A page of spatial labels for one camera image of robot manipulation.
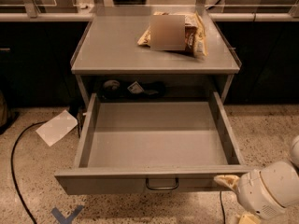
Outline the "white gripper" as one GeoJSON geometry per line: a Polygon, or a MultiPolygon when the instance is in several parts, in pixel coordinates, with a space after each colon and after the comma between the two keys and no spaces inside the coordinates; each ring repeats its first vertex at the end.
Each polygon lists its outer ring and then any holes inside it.
{"type": "Polygon", "coordinates": [[[250,212],[236,215],[234,224],[261,224],[260,218],[271,219],[286,211],[265,186],[260,170],[254,169],[241,177],[216,175],[214,181],[235,192],[237,201],[250,212]]]}

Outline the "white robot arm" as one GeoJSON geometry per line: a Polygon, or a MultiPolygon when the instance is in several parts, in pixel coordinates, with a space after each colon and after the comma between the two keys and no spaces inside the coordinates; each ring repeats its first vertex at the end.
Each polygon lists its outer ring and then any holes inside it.
{"type": "Polygon", "coordinates": [[[214,181],[236,195],[238,203],[260,219],[271,219],[299,204],[299,136],[290,145],[290,157],[263,169],[237,175],[216,175],[214,181]]]}

